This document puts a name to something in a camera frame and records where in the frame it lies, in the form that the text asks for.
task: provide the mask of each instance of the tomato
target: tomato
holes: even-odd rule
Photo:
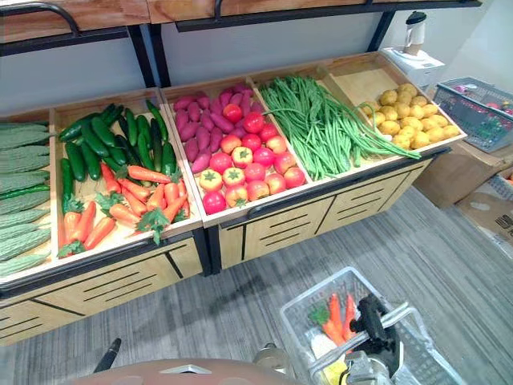
[[[262,146],[262,139],[256,134],[247,134],[242,138],[242,145],[255,152]]]
[[[278,132],[274,124],[266,123],[264,124],[262,131],[260,131],[258,135],[260,135],[260,139],[262,139],[262,142],[267,142],[273,136],[280,135],[280,133]]]
[[[265,183],[269,186],[269,192],[271,195],[281,193],[287,188],[285,186],[285,178],[280,174],[270,174],[265,177]]]
[[[264,198],[269,195],[269,187],[262,180],[254,180],[248,183],[248,197],[250,201]]]
[[[285,142],[285,138],[283,136],[273,136],[271,139],[265,142],[265,145],[268,148],[271,148],[275,154],[281,154],[282,152],[287,151],[287,143]]]
[[[246,168],[253,162],[253,152],[247,147],[237,147],[232,154],[233,164],[238,168]]]
[[[274,160],[274,169],[280,174],[285,174],[285,171],[295,165],[296,159],[294,155],[288,151],[276,155],[276,159]]]
[[[291,167],[287,171],[285,171],[285,174],[283,174],[283,177],[285,178],[285,186],[287,188],[294,188],[297,186],[301,186],[305,183],[305,173],[302,172],[297,167]]]
[[[200,174],[200,186],[205,191],[221,190],[223,178],[217,171],[207,168]]]
[[[244,129],[250,134],[257,134],[264,128],[264,116],[260,112],[251,111],[244,118]]]
[[[260,163],[265,168],[273,165],[274,158],[276,158],[274,152],[265,147],[259,148],[253,153],[253,162]]]
[[[221,141],[221,151],[225,154],[231,154],[235,147],[242,145],[242,142],[235,135],[226,135]]]
[[[215,214],[226,208],[226,201],[219,191],[207,192],[203,197],[203,207],[207,214]]]
[[[232,186],[226,190],[226,203],[228,206],[243,206],[248,203],[248,190],[244,186]]]
[[[244,184],[246,177],[244,171],[237,167],[230,167],[223,172],[223,182],[226,187]]]
[[[210,158],[209,166],[212,170],[222,174],[226,168],[232,167],[232,157],[224,152],[218,152]]]
[[[236,104],[227,104],[223,108],[223,116],[232,123],[237,123],[242,119],[242,110]]]
[[[264,180],[265,178],[265,167],[259,163],[248,164],[248,167],[244,169],[244,176],[247,182],[253,182],[254,180]]]

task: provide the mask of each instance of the cardboard box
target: cardboard box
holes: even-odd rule
[[[460,201],[497,172],[513,166],[513,144],[487,154],[466,142],[434,160],[414,182],[440,208]]]
[[[513,258],[513,168],[493,176],[457,206],[507,255]]]

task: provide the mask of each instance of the shopping basket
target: shopping basket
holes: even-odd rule
[[[325,305],[333,293],[337,293],[341,306],[344,307],[347,294],[351,294],[356,303],[369,294],[374,294],[390,311],[382,318],[383,325],[395,325],[404,346],[404,363],[392,378],[395,384],[464,384],[458,373],[434,348],[433,341],[427,334],[422,318],[416,309],[403,304],[393,310],[388,301],[352,267],[347,267],[326,278],[284,305],[280,310],[285,328],[293,342],[295,356],[301,360],[302,366],[308,367],[311,380],[315,384],[328,385],[323,370],[345,352],[355,348],[368,338],[366,332],[361,332],[345,345],[338,346],[319,359],[315,359],[308,336],[309,330],[316,326],[310,321],[308,314],[312,313],[319,304]],[[413,316],[416,327],[405,318],[407,315]]]
[[[437,85],[434,101],[468,135],[466,142],[493,152],[513,143],[513,95],[474,78]]]

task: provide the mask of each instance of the white plastic basket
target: white plastic basket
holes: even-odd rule
[[[361,334],[366,335],[366,333],[360,333],[345,345],[333,349],[319,359],[315,359],[310,348],[307,332],[316,326],[309,320],[308,314],[312,313],[319,305],[326,305],[333,293],[338,294],[341,306],[344,307],[347,294],[351,294],[357,304],[367,295],[374,294],[388,311],[393,310],[386,299],[352,267],[347,267],[326,278],[323,282],[284,305],[280,314],[293,341],[294,353],[301,360],[301,365],[308,368],[312,381],[317,385],[329,385],[322,369],[329,366],[347,350],[353,348],[357,338],[363,339],[359,343],[365,341],[365,336]],[[417,328],[414,328],[404,318],[395,324],[404,345],[404,362],[392,378],[393,382],[397,385],[465,384],[458,373],[434,349],[433,342],[426,332],[419,313],[413,308],[407,309],[406,306],[402,306],[402,313],[413,315]]]

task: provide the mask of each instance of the gray carpet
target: gray carpet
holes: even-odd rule
[[[469,384],[513,383],[512,260],[456,209],[439,211],[413,188],[387,213],[9,346],[0,354],[2,383],[87,375],[116,337],[123,343],[115,366],[249,361],[269,341],[284,345],[281,306],[348,265],[393,304],[419,308],[438,350]]]

